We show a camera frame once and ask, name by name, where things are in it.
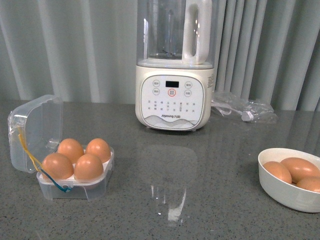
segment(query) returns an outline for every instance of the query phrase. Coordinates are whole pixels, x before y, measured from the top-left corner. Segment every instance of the brand logo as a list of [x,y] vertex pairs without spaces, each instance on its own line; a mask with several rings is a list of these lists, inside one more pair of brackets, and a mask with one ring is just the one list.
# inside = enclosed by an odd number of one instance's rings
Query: brand logo
[[179,119],[179,118],[180,118],[180,115],[165,115],[165,114],[162,114],[161,117],[162,117],[162,118]]

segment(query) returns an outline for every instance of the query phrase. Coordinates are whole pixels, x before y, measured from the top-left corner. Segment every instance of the egg holder tray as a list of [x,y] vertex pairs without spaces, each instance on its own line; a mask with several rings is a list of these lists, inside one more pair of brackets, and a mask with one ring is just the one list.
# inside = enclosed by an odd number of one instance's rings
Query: egg holder tray
[[55,182],[63,188],[70,188],[71,191],[63,192],[58,189],[54,183],[47,178],[43,178],[41,172],[36,174],[36,178],[40,184],[43,196],[48,200],[53,199],[87,199],[92,201],[102,197],[107,190],[107,184],[114,170],[114,156],[115,152],[112,147],[111,158],[103,163],[103,174],[98,178],[90,181],[77,181],[74,175],[67,179],[56,180]]
[[[22,133],[27,149],[41,162],[51,153],[57,151],[62,141],[63,101],[55,95],[44,95],[11,111],[8,116],[8,138],[12,165],[22,172],[32,174],[36,171],[33,162],[25,152],[20,142]],[[71,176],[68,179],[54,179],[63,188],[60,190],[54,183],[42,177],[38,172],[36,177],[43,196],[53,199],[87,199],[96,200],[107,190],[107,184],[114,170],[115,152],[110,147],[111,158],[103,163],[103,174],[91,181],[77,181]]]

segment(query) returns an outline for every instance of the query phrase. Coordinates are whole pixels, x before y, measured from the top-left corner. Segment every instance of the digital display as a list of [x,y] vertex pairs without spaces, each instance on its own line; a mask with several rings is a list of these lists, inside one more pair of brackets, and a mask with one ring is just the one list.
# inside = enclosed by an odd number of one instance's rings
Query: digital display
[[167,88],[178,88],[179,82],[178,81],[165,81],[165,86]]

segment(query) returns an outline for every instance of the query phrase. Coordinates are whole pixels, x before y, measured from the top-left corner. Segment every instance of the gray countertop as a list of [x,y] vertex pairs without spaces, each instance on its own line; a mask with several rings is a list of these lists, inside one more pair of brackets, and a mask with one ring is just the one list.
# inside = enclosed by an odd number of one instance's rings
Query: gray countertop
[[63,139],[105,139],[115,151],[106,194],[46,200],[36,174],[10,160],[0,101],[0,239],[319,239],[320,213],[299,212],[259,183],[258,154],[290,148],[320,156],[320,113],[277,111],[277,124],[211,114],[191,132],[149,129],[130,104],[63,105]]

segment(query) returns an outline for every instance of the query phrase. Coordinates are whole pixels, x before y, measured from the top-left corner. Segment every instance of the brown egg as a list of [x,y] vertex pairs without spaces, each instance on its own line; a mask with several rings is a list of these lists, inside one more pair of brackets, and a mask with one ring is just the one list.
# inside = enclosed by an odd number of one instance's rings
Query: brown egg
[[320,193],[320,177],[305,177],[301,179],[296,186],[305,190]]
[[81,146],[80,142],[73,138],[64,139],[59,144],[57,152],[67,156],[73,164],[85,154],[84,148]]
[[98,156],[102,163],[107,162],[111,157],[108,143],[101,138],[91,140],[86,146],[85,153]]
[[277,161],[268,161],[263,165],[263,167],[276,178],[288,184],[292,183],[290,172],[282,163]]
[[104,172],[104,166],[96,155],[85,153],[74,166],[74,179],[93,180]]
[[74,174],[74,166],[65,155],[55,152],[45,157],[42,162],[43,170],[49,174],[54,180],[67,179]]
[[289,170],[292,182],[297,183],[306,177],[320,177],[320,170],[313,163],[299,157],[288,157],[281,163]]

